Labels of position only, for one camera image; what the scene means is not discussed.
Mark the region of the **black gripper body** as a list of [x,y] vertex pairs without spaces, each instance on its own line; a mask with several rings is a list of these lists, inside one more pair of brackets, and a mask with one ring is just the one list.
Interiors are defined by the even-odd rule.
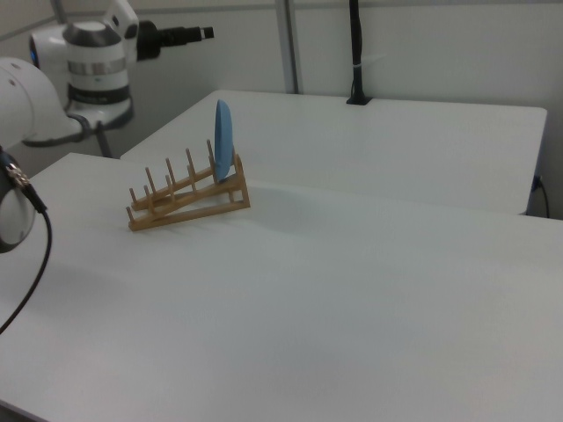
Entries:
[[201,41],[200,27],[172,27],[157,29],[151,21],[140,21],[136,41],[136,60],[156,59],[164,47],[184,46]]

